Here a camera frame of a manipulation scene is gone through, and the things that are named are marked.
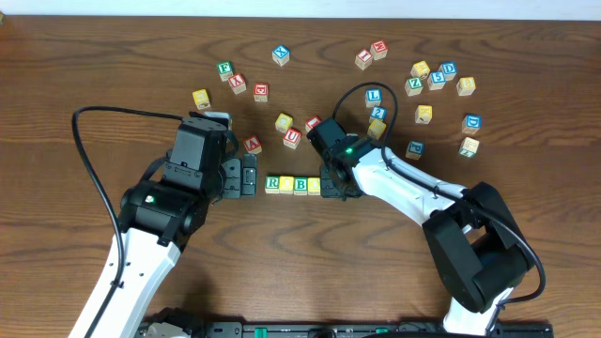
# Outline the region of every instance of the black cable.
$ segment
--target black cable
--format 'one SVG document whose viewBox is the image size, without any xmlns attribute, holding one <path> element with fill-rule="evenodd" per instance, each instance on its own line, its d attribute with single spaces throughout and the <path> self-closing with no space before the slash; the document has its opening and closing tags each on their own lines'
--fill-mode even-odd
<svg viewBox="0 0 601 338">
<path fill-rule="evenodd" d="M 92 182 L 94 182 L 94 185 L 96 186 L 96 189 L 98 190 L 98 193 L 100 194 L 100 198 L 102 199 L 102 203 L 104 203 L 104 207 L 106 207 L 106 211 L 109 213 L 109 217 L 111 218 L 111 223 L 113 224 L 113 230 L 115 230 L 115 238 L 116 238 L 116 245 L 117 245 L 118 259 L 119 259 L 117 268 L 116 268 L 115 280 L 111 283 L 111 288 L 109 289 L 109 292 L 106 294 L 106 298 L 102 302 L 102 305 L 100 306 L 98 312 L 96 313 L 94 320 L 92 320 L 92 323 L 90 324 L 90 327 L 87 330 L 87 333 L 85 334 L 85 338 L 89 338 L 92 335 L 92 333 L 94 333 L 94 329 L 96 328 L 100 319 L 102 318 L 102 314 L 104 314 L 104 310 L 106 310 L 106 307 L 109 305 L 109 302 L 111 301 L 111 298 L 113 297 L 116 289 L 119 287 L 119 284 L 121 283 L 121 276 L 123 275 L 123 269 L 125 267 L 125 254 L 124 254 L 125 249 L 123 247 L 123 239 L 121 238 L 121 236 L 119 234 L 119 226 L 118 226 L 118 220 L 117 220 L 117 217 L 115 214 L 115 210 L 113 209 L 113 206 L 111 205 L 109 196 L 106 194 L 106 191 L 104 190 L 104 188 L 102 187 L 102 184 L 100 183 L 100 179 L 96 175 L 96 171 L 94 171 L 94 168 L 92 167 L 92 163 L 90 162 L 90 159 L 87 157 L 87 154 L 85 154 L 84 145 L 82 144 L 82 138 L 79 135 L 79 129 L 77 127 L 77 119 L 79 117 L 79 114 L 81 114 L 83 112 L 87 112 L 87 111 L 118 112 L 118 113 L 134 114 L 134 115 L 171 118 L 171 119 L 176 119 L 176 120 L 182 119 L 182 117 L 176 116 L 176 115 L 151 113 L 151 112 L 144 112 L 144 111 L 138 111 L 138 110 L 133 110 L 133 109 L 127 109 L 127 108 L 104 107 L 104 106 L 82 107 L 82 108 L 78 109 L 77 111 L 75 111 L 75 113 L 73 113 L 73 117 L 71 118 L 71 128 L 73 130 L 73 139 L 75 140 L 75 146 L 77 146 L 77 151 L 79 151 L 79 155 L 82 158 L 82 162 L 84 163 L 85 170 L 87 170 L 87 173 L 90 174 L 90 177 L 92 177 Z"/>
<path fill-rule="evenodd" d="M 449 200 L 460 205 L 461 207 L 466 207 L 466 208 L 470 209 L 471 211 L 473 211 L 477 214 L 480 214 L 481 216 L 483 216 L 485 218 L 488 218 L 490 221 L 493 222 L 492 223 L 493 226 L 501 227 L 503 230 L 507 231 L 507 233 L 509 233 L 513 238 L 515 238 L 517 240 L 519 247 L 526 252 L 526 254 L 531 258 L 534 265 L 536 266 L 536 269 L 538 270 L 538 277 L 540 280 L 539 285 L 536 288 L 536 290 L 534 292 L 532 292 L 530 295 L 516 297 L 516 298 L 508 299 L 508 300 L 501 300 L 497 304 L 497 306 L 502 308 L 505 304 L 533 300 L 533 299 L 537 298 L 538 296 L 540 296 L 543 293 L 543 290 L 545 290 L 545 286 L 547 285 L 547 277 L 545 275 L 545 270 L 543 269 L 543 263 L 541 262 L 540 258 L 538 258 L 538 255 L 536 255 L 536 253 L 534 252 L 532 247 L 522 237 L 520 237 L 518 234 L 516 234 L 516 232 L 514 232 L 507 225 L 507 224 L 509 224 L 509 222 L 505 221 L 502 217 L 496 215 L 494 212 L 492 212 L 490 210 L 486 210 L 484 208 L 475 206 L 461 198 L 457 198 L 455 196 L 450 195 L 447 192 L 441 191 L 438 186 L 431 187 L 428 184 L 425 184 L 422 181 L 418 180 L 417 178 L 409 176 L 408 174 L 402 172 L 400 169 L 396 168 L 396 166 L 393 165 L 393 161 L 386 157 L 386 145 L 388 144 L 388 140 L 390 139 L 394 123 L 396 122 L 396 116 L 398 115 L 398 99 L 396 97 L 396 94 L 394 94 L 394 91 L 390 87 L 388 87 L 387 85 L 385 85 L 383 83 L 379 83 L 379 82 L 367 82 L 367 83 L 355 85 L 352 89 L 347 91 L 346 94 L 343 95 L 343 97 L 338 101 L 338 103 L 336 104 L 336 107 L 334 108 L 333 113 L 331 114 L 331 118 L 332 119 L 336 118 L 336 113 L 338 112 L 340 105 L 350 94 L 352 94 L 355 90 L 362 88 L 364 86 L 368 86 L 368 85 L 380 86 L 380 87 L 388 90 L 391 93 L 391 95 L 393 96 L 393 101 L 394 101 L 393 119 L 391 120 L 391 124 L 388 127 L 388 129 L 386 130 L 386 133 L 384 134 L 384 140 L 382 141 L 382 149 L 381 150 L 382 150 L 382 159 L 384 160 L 384 163 L 389 168 L 391 168 L 395 173 L 397 173 L 400 177 L 402 177 L 414 184 L 417 184 L 418 186 L 432 192 L 435 195 L 439 195 L 439 196 L 448 198 Z"/>
</svg>

